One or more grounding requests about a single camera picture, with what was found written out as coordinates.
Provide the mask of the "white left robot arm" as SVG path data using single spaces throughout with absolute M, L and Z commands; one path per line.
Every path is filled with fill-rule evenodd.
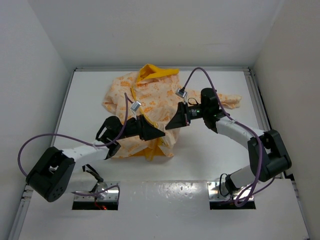
M 165 133 L 149 123 L 143 115 L 132 117 L 124 123 L 117 116 L 110 116 L 98 130 L 94 142 L 83 141 L 81 146 L 69 149 L 47 148 L 26 175 L 26 184 L 47 202 L 54 202 L 65 192 L 81 190 L 71 184 L 74 169 L 112 158 L 121 148 L 119 140 L 139 137 L 149 141 L 164 136 Z

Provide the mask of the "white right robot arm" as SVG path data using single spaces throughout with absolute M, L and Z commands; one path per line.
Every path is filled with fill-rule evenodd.
M 186 127 L 196 119 L 203 119 L 208 129 L 234 140 L 248 151 L 249 165 L 226 176 L 221 194 L 232 195 L 242 187 L 266 182 L 291 168 L 292 161 L 280 133 L 239 125 L 223 112 L 218 95 L 211 88 L 201 90 L 200 103 L 179 102 L 176 114 L 165 128 Z

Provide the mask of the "orange patterned yellow-lined jacket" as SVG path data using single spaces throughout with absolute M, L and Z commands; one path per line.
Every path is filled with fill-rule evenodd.
M 159 68 L 146 64 L 137 72 L 131 72 L 115 78 L 102 100 L 102 106 L 121 122 L 132 118 L 131 111 L 126 111 L 127 96 L 130 100 L 141 102 L 137 114 L 164 131 L 165 125 L 177 111 L 178 102 L 182 99 L 176 95 L 181 88 L 179 69 Z M 165 131 L 165 136 L 143 141 L 138 136 L 118 141 L 120 149 L 115 158 L 144 156 L 148 161 L 155 156 L 173 157 L 173 147 L 179 138 L 179 129 Z

